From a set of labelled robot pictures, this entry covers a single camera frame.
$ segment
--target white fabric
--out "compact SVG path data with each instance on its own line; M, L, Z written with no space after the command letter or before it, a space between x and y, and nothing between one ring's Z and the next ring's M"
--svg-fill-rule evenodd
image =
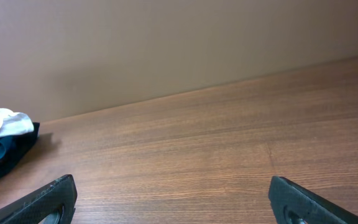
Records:
M9 109L0 108L0 138L32 131L34 131L34 125L26 114L14 113Z

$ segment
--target wood grain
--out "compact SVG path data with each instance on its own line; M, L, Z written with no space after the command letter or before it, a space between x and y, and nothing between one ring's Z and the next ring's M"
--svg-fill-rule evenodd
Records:
M0 208L63 174L73 223L275 223L273 175L358 215L358 58L42 123Z

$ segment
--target black cloth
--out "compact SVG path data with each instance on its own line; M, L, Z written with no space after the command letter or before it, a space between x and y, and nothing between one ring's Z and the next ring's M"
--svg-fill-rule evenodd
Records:
M37 141L40 123L33 125L31 133L0 138L0 152L4 152L0 158L0 178L8 174Z

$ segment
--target wooden table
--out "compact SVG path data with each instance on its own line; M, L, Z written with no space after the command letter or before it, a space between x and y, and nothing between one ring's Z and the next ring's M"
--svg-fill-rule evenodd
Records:
M49 121L40 132L0 180L0 208L73 174L73 223L275 223L267 192L282 175L358 215L358 58Z

